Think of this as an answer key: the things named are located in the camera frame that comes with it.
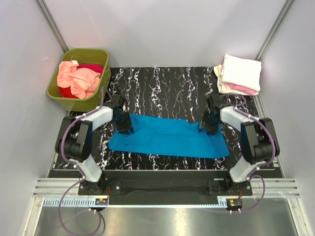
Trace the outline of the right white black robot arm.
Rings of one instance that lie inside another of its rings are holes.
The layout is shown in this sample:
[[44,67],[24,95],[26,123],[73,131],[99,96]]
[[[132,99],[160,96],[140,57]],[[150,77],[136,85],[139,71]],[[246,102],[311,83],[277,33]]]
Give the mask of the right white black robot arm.
[[219,133],[222,123],[231,125],[241,133],[241,158],[226,172],[222,181],[210,186],[211,194],[238,195],[254,178],[254,172],[271,164],[280,154],[280,147],[270,118],[258,118],[238,109],[237,105],[223,103],[219,95],[207,98],[209,111],[205,111],[199,126],[208,135]]

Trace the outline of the blue t shirt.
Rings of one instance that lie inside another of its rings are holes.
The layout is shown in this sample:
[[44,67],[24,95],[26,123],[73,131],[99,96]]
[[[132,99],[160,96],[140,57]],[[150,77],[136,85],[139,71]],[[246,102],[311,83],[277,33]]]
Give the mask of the blue t shirt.
[[134,132],[116,131],[108,143],[110,150],[210,159],[229,156],[221,128],[216,134],[208,134],[199,130],[199,122],[137,114],[130,118]]

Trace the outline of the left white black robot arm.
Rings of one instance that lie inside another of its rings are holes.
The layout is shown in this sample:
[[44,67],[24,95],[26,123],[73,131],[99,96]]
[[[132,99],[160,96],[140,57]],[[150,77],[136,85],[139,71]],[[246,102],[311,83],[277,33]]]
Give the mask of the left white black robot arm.
[[100,195],[109,190],[105,173],[92,157],[93,132],[114,122],[119,134],[132,134],[134,130],[125,103],[123,96],[114,94],[109,102],[102,102],[94,110],[78,117],[66,116],[62,120],[55,151],[79,171],[83,179],[81,186],[92,194]]

